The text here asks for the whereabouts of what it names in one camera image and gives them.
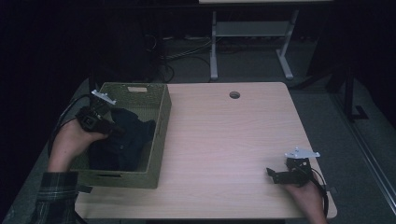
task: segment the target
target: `black cloth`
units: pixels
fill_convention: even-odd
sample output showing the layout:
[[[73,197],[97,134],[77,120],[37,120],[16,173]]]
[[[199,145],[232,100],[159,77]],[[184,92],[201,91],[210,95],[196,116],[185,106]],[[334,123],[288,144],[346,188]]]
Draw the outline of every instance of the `black cloth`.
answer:
[[[144,145],[151,141],[155,121],[146,122],[126,109],[112,109],[111,117],[125,133],[111,134],[107,139],[93,143],[89,149],[90,168],[93,170],[134,171]]]

